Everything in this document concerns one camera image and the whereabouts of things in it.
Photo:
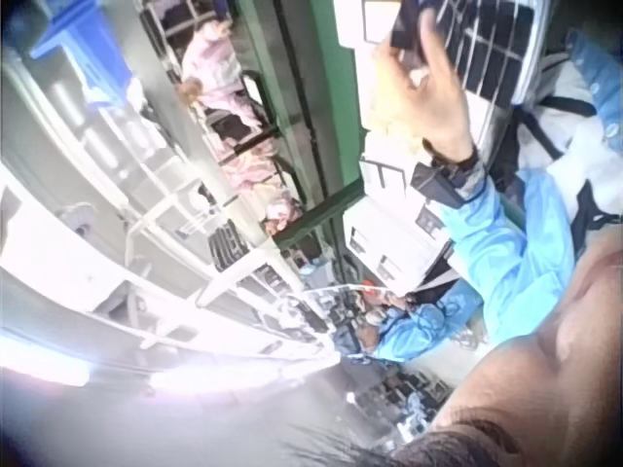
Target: blue jacket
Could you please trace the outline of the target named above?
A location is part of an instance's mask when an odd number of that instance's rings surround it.
[[[436,304],[420,305],[408,316],[390,308],[379,330],[383,337],[372,356],[405,362],[422,355],[456,334],[482,305],[478,293],[460,279]]]
[[[489,177],[485,192],[442,218],[464,262],[466,279],[485,301],[492,343],[531,333],[567,288],[574,267],[568,216],[544,170],[519,173],[526,184],[526,231],[511,224]]]

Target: green beam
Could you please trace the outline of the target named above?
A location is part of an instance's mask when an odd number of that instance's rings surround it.
[[[273,240],[280,251],[285,251],[313,232],[316,227],[344,212],[361,197],[363,197],[363,179],[359,178],[306,212],[285,230],[277,233]]]

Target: hair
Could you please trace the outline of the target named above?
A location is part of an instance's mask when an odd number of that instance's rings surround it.
[[[517,453],[506,432],[493,423],[465,423],[487,435],[509,453]],[[429,431],[400,448],[394,455],[365,449],[326,434],[311,434],[312,449],[290,446],[305,466],[331,467],[500,467],[495,455],[478,440],[453,431]]]

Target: hand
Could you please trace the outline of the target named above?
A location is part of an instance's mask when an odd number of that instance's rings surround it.
[[[434,10],[426,9],[421,14],[420,35],[428,74],[418,86],[398,61],[399,51],[389,44],[388,38],[375,49],[374,125],[386,128],[400,124],[412,135],[427,139],[448,160],[465,161],[473,149],[467,102],[436,31]]]

